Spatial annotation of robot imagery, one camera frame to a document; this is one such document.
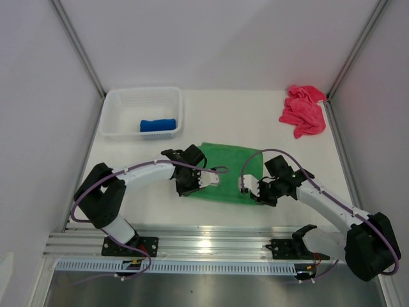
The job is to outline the green towel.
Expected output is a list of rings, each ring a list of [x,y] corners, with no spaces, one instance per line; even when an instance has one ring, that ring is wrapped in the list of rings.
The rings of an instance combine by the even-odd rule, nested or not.
[[[210,186],[192,193],[190,195],[192,198],[241,205],[256,204],[249,195],[242,194],[239,190],[242,167],[245,161],[257,152],[256,149],[214,143],[202,143],[199,149],[208,159],[208,167],[226,166],[229,172],[220,176],[218,186]]]

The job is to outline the blue towel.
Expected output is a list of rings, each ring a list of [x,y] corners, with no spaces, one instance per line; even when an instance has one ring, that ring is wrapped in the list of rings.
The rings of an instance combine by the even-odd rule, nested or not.
[[[159,120],[141,120],[139,127],[140,132],[158,132],[174,130],[175,128],[177,128],[177,124],[174,118]]]

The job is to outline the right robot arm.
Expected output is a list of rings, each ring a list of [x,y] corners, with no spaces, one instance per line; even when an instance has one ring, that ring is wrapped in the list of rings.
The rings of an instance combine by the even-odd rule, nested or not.
[[[312,256],[346,262],[362,281],[379,274],[394,274],[401,252],[389,218],[370,214],[326,190],[304,168],[294,170],[279,155],[265,163],[269,176],[250,180],[251,198],[261,205],[274,207],[279,198],[291,197],[325,217],[337,228],[326,231],[314,224],[299,228],[288,246],[272,240],[267,248],[274,259],[307,260]]]

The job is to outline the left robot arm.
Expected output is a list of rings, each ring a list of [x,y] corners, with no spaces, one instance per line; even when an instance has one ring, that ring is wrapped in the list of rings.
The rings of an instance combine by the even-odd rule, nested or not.
[[[71,218],[103,232],[123,255],[133,255],[140,235],[121,213],[128,194],[163,181],[173,181],[178,196],[201,191],[203,168],[208,159],[196,145],[184,150],[167,149],[156,157],[129,167],[96,164],[73,197]]]

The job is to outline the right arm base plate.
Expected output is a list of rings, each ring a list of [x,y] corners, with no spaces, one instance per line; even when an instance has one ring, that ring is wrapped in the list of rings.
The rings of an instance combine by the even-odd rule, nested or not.
[[[271,239],[265,247],[271,251],[274,260],[329,260],[324,254],[310,252],[302,241],[294,239]]]

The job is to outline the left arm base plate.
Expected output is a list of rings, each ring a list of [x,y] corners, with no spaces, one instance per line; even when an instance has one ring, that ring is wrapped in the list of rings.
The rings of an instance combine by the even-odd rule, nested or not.
[[[144,257],[145,254],[152,258],[157,256],[159,238],[158,237],[137,237],[127,243],[118,244],[110,237],[104,239],[102,246],[102,256],[114,257]]]

